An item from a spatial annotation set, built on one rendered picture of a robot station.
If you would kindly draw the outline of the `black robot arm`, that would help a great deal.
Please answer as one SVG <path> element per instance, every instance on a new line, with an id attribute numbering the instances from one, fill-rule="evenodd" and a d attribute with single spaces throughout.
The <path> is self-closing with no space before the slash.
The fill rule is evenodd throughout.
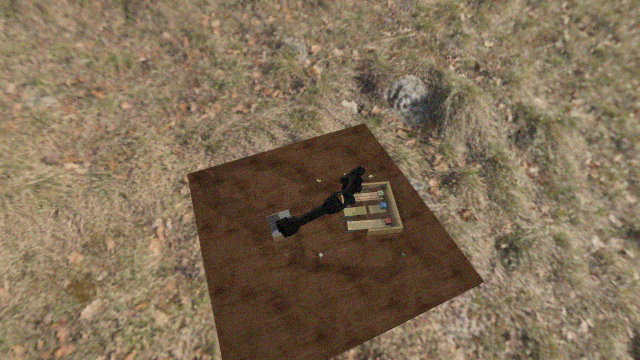
<path id="1" fill-rule="evenodd" d="M 284 238 L 293 236 L 298 232 L 299 228 L 325 214 L 334 214 L 339 213 L 344 208 L 347 207 L 350 199 L 354 197 L 354 193 L 362 190 L 362 178 L 361 176 L 364 174 L 365 169 L 361 166 L 357 166 L 355 169 L 352 169 L 350 174 L 346 174 L 341 181 L 346 186 L 343 191 L 334 192 L 331 194 L 323 203 L 323 205 L 303 214 L 300 217 L 292 216 L 290 218 L 283 218 L 276 221 L 276 226 L 278 228 L 279 233 L 282 233 Z M 346 197 L 344 204 L 342 205 L 341 201 L 337 197 L 338 193 L 343 193 Z"/>

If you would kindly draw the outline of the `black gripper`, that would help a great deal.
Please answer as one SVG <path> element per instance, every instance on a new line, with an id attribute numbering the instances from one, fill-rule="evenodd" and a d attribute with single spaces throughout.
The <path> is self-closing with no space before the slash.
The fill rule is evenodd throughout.
<path id="1" fill-rule="evenodd" d="M 340 178 L 340 183 L 342 183 L 342 182 L 343 182 L 343 181 L 341 181 L 341 179 L 342 179 L 342 178 L 343 178 L 343 177 L 341 177 L 341 178 Z M 343 185 L 342 185 L 342 187 L 341 187 L 342 191 L 343 191 L 345 188 L 346 188 L 346 186 L 343 184 Z M 343 194 L 343 193 L 342 193 L 342 194 Z M 344 195 L 344 194 L 343 194 L 343 197 L 344 197 L 344 202 L 345 202 L 346 197 L 345 197 L 345 195 Z M 351 205 L 351 204 L 355 204 L 355 197 L 353 197 L 352 199 L 350 199 L 350 201 L 349 201 L 348 205 Z"/>

